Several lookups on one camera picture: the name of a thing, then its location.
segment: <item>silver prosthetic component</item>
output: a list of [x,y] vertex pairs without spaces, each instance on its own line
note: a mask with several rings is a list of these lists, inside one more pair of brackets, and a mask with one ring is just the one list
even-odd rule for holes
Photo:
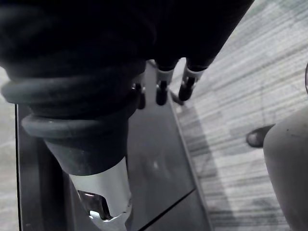
[[159,84],[162,81],[167,82],[167,85],[169,85],[172,80],[173,72],[174,72],[174,69],[170,71],[162,71],[157,68],[156,69],[156,87],[159,87]]
[[103,231],[126,231],[125,222],[131,213],[131,194],[125,157],[107,171],[70,178],[83,196],[80,199],[87,206],[93,223]]
[[195,87],[196,83],[201,79],[201,76],[203,75],[203,71],[192,71],[190,70],[187,65],[184,68],[183,77],[182,77],[182,85],[187,87],[188,81],[190,79],[193,79],[193,85],[192,89]]
[[181,101],[186,101],[190,99],[193,94],[193,89],[196,86],[197,82],[200,80],[204,70],[202,71],[192,71],[187,65],[185,66],[182,83],[179,90],[179,99]]

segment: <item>gray carpet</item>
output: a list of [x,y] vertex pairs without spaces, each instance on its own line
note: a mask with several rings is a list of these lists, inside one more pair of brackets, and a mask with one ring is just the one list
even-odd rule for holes
[[307,105],[307,22],[305,0],[256,0],[192,99],[176,106],[215,231],[289,230],[263,151],[248,147],[245,135]]

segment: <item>shoe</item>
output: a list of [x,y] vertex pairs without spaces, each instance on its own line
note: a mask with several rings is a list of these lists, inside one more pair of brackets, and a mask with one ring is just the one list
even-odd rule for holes
[[263,142],[268,131],[275,124],[271,124],[265,127],[257,128],[246,135],[246,142],[253,148],[263,148]]

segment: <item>dark fabric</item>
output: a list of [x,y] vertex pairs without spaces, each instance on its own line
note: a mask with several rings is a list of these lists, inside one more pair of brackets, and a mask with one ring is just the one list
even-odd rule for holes
[[[75,134],[76,127],[69,127],[74,120],[104,120],[108,114],[126,113],[123,108],[127,105],[134,105],[136,110],[138,95],[128,96],[132,79],[145,70],[147,59],[168,64],[188,57],[190,63],[205,69],[252,2],[2,1],[0,66],[11,79],[2,94],[11,103],[28,105],[35,116],[47,122],[64,120],[61,124],[67,125],[62,128]],[[31,119],[26,120],[27,125],[35,128],[29,124],[35,123]],[[42,134],[48,130],[36,128],[33,134],[46,138]],[[104,129],[100,132],[96,134],[100,139],[110,138]],[[115,156],[126,155],[124,148],[119,150],[123,153]]]

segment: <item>metal connector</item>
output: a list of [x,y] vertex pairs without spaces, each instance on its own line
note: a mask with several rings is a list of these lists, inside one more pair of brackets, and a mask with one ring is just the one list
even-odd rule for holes
[[126,221],[131,214],[131,200],[125,212],[111,219],[102,219],[96,211],[90,211],[92,222],[102,231],[127,231]]

